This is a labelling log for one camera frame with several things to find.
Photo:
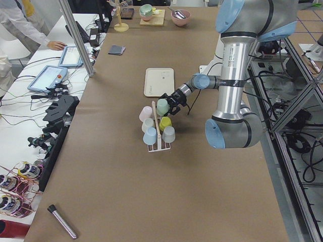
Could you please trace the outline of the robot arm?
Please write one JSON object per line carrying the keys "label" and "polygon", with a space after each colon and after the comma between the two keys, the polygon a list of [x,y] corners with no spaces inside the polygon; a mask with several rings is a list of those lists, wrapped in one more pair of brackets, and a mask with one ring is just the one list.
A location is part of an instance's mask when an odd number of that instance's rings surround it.
{"label": "robot arm", "polygon": [[208,143],[216,149],[255,145],[262,135],[260,118],[242,101],[247,81],[248,57],[254,42],[290,36],[297,25],[298,1],[224,1],[216,19],[216,31],[224,44],[221,74],[212,76],[210,63],[171,95],[161,99],[176,114],[195,90],[218,89],[218,104],[205,123]]}

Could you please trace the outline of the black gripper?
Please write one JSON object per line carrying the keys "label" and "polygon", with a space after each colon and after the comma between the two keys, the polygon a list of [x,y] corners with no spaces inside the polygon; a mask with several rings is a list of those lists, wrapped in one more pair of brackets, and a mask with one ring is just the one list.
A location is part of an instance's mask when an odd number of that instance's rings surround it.
{"label": "black gripper", "polygon": [[171,101],[172,106],[169,107],[169,110],[166,115],[176,115],[181,109],[178,105],[185,107],[187,105],[186,95],[181,89],[177,89],[171,95],[164,93],[159,99],[165,99],[166,101]]}

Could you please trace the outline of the person's hand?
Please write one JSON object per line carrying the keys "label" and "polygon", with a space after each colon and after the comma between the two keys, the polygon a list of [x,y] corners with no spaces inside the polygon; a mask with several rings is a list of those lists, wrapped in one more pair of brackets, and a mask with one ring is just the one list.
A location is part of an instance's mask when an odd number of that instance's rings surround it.
{"label": "person's hand", "polygon": [[60,41],[49,41],[47,47],[51,50],[63,50],[67,45]]}

